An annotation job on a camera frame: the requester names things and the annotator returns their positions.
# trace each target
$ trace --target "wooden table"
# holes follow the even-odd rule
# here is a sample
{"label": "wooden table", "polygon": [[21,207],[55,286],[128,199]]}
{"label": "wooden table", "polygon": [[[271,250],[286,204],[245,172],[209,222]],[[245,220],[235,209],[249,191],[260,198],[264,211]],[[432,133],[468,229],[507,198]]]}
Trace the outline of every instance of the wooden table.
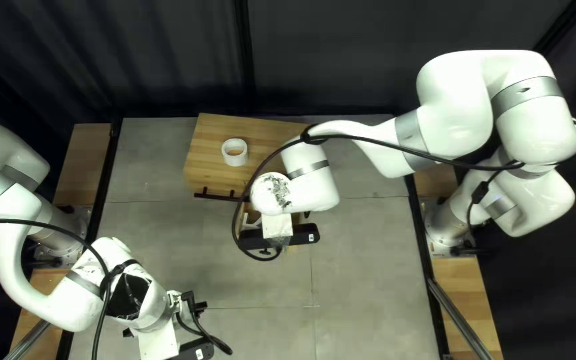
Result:
{"label": "wooden table", "polygon": [[[301,134],[306,124],[293,122],[199,114],[184,166],[186,181],[194,192],[238,196],[244,190],[259,164],[270,153],[291,138]],[[240,138],[248,144],[248,162],[241,167],[226,165],[221,155],[221,144],[231,138]],[[264,168],[264,172],[284,172],[279,156]]]}

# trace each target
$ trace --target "black backdrop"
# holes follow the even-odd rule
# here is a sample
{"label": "black backdrop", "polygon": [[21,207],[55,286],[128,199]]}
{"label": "black backdrop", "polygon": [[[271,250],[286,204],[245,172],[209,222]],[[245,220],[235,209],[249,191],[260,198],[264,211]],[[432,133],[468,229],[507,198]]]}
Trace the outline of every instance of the black backdrop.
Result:
{"label": "black backdrop", "polygon": [[[576,118],[576,24],[547,55]],[[557,170],[576,195],[576,156]],[[521,238],[489,225],[477,235],[504,358],[576,359],[576,201],[562,218]]]}
{"label": "black backdrop", "polygon": [[[432,57],[532,49],[568,4],[0,0],[0,123],[50,162],[41,189],[50,199],[76,123],[199,111],[398,114],[419,105],[415,77]],[[495,264],[510,266],[491,259],[484,273]],[[509,314],[499,307],[505,290],[493,282],[495,319]],[[0,288],[0,358],[17,311]],[[506,324],[502,347],[516,354]]]}

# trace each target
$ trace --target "gray floor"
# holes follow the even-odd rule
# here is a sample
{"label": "gray floor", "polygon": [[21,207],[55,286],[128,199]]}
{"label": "gray floor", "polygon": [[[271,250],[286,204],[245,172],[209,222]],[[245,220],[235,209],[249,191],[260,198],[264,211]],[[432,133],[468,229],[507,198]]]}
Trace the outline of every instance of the gray floor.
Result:
{"label": "gray floor", "polygon": [[[388,115],[308,117],[377,124]],[[208,301],[202,324],[231,359],[437,359],[406,187],[385,179],[352,143],[324,144],[342,196],[313,213],[321,241],[270,263],[230,237],[233,203],[192,198],[183,166],[196,119],[126,119],[100,236],[124,241],[171,290]],[[135,339],[104,324],[100,359],[139,359]],[[75,335],[70,358],[89,359],[94,329]],[[190,340],[179,333],[180,339]],[[217,351],[215,358],[228,356]]]}

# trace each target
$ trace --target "white tape roll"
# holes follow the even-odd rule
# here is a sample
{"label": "white tape roll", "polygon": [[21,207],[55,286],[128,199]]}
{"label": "white tape roll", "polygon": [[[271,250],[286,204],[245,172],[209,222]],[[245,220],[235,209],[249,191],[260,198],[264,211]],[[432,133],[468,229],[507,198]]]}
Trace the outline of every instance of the white tape roll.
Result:
{"label": "white tape roll", "polygon": [[242,139],[228,139],[221,145],[221,155],[226,164],[240,167],[248,160],[248,145]]}

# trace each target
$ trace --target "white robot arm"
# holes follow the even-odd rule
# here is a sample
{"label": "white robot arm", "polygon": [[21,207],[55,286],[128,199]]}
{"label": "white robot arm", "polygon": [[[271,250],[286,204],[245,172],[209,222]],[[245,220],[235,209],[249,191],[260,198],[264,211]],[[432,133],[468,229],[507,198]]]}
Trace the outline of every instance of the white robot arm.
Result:
{"label": "white robot arm", "polygon": [[[32,221],[41,208],[41,200],[0,171],[0,219]],[[29,225],[0,224],[0,283],[4,291],[18,305],[57,327],[72,332],[87,329],[103,310],[103,266],[87,250],[52,293],[44,295],[30,285],[21,268],[22,245],[29,230]],[[174,316],[182,313],[182,294],[165,291],[118,239],[100,238],[92,247],[107,269],[121,270],[108,285],[112,295],[107,314],[138,337],[141,358],[162,360],[178,355]]]}
{"label": "white robot arm", "polygon": [[[528,233],[564,214],[572,205],[570,186],[548,166],[576,153],[576,126],[546,59],[531,51],[462,51],[429,61],[417,77],[421,106],[377,126],[336,120],[309,129],[316,135],[357,135],[398,144],[454,159],[478,149],[497,127],[508,160],[526,165],[501,173],[486,201],[473,208],[473,224],[482,222],[482,208],[505,193],[515,210],[496,217],[512,236]],[[386,177],[399,177],[432,166],[432,160],[354,140]],[[299,143],[284,150],[287,176],[267,173],[251,188],[251,201],[268,216],[300,211],[322,211],[339,202],[324,151],[320,145]],[[504,165],[493,157],[482,165]],[[538,176],[519,176],[543,173]],[[470,194],[492,173],[471,171],[455,192],[457,219],[445,227],[463,234]]]}

